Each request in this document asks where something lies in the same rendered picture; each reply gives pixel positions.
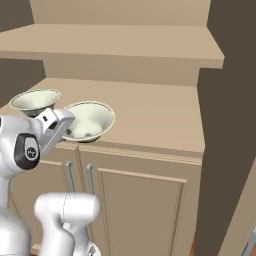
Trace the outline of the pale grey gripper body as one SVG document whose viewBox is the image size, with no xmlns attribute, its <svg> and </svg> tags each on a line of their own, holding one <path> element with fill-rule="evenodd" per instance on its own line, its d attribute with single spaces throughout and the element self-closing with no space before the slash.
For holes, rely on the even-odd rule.
<svg viewBox="0 0 256 256">
<path fill-rule="evenodd" d="M 45 155 L 59 142 L 75 117 L 65 109 L 47 108 L 38 115 L 38 120 L 42 127 L 39 144 L 41 145 L 41 154 Z"/>
</svg>

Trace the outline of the large pale green bowl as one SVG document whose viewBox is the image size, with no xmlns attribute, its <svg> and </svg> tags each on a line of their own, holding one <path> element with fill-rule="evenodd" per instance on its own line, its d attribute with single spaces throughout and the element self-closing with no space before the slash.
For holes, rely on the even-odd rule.
<svg viewBox="0 0 256 256">
<path fill-rule="evenodd" d="M 75 120 L 62 136 L 67 141 L 93 142 L 108 132 L 115 122 L 114 110 L 105 103 L 82 101 L 65 107 Z"/>
</svg>

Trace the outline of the small pale green bowl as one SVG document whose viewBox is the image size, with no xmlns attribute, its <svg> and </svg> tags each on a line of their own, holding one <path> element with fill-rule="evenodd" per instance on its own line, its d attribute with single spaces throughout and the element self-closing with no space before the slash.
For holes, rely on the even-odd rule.
<svg viewBox="0 0 256 256">
<path fill-rule="evenodd" d="M 36 117 L 46 108 L 54 108 L 62 93 L 55 89 L 35 89 L 20 93 L 9 101 L 9 106 L 29 117 Z"/>
</svg>

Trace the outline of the beige open cabinet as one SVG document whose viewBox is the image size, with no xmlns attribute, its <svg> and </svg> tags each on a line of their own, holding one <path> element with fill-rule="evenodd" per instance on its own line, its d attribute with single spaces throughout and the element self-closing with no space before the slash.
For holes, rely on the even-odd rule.
<svg viewBox="0 0 256 256">
<path fill-rule="evenodd" d="M 207 28 L 213 0 L 0 0 L 0 33 L 32 24 Z M 95 100 L 116 113 L 99 143 L 200 156 L 204 150 L 197 83 L 207 68 L 192 59 L 48 54 L 0 57 L 25 85 L 56 88 L 60 106 Z"/>
</svg>

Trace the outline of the beige cabinet shelf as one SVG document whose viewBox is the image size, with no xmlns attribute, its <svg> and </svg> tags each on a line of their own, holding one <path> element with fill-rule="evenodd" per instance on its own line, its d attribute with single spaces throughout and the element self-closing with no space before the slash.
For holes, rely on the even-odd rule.
<svg viewBox="0 0 256 256">
<path fill-rule="evenodd" d="M 48 54 L 192 59 L 207 68 L 224 62 L 205 27 L 32 24 L 0 33 L 0 57 Z"/>
</svg>

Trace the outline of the narrow beige cupboard door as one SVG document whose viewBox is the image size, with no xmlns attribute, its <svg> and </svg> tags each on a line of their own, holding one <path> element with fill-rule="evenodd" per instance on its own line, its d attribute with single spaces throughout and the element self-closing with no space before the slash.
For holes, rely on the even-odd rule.
<svg viewBox="0 0 256 256">
<path fill-rule="evenodd" d="M 34 203 L 41 194 L 70 190 L 65 169 L 67 161 L 71 161 L 74 167 L 77 166 L 75 150 L 55 148 L 40 161 L 35 169 L 25 171 L 11 181 L 8 209 L 29 226 L 31 254 L 39 253 L 42 239 L 41 225 L 34 215 Z"/>
</svg>

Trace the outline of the wide beige cupboard door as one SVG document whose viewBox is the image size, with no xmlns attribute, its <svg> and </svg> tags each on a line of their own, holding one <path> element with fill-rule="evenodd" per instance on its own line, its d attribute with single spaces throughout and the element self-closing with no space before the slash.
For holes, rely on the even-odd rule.
<svg viewBox="0 0 256 256">
<path fill-rule="evenodd" d="M 94 238 L 103 256 L 189 256 L 200 159 L 94 146 L 79 151 L 102 204 Z"/>
</svg>

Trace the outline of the grey metal bar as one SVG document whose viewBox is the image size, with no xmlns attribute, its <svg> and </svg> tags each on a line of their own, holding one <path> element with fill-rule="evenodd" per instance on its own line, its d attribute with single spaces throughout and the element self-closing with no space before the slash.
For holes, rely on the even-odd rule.
<svg viewBox="0 0 256 256">
<path fill-rule="evenodd" d="M 256 226 L 252 232 L 252 235 L 250 237 L 250 240 L 249 240 L 246 250 L 244 252 L 244 256 L 250 256 L 250 253 L 252 252 L 252 249 L 255 244 L 256 244 Z"/>
</svg>

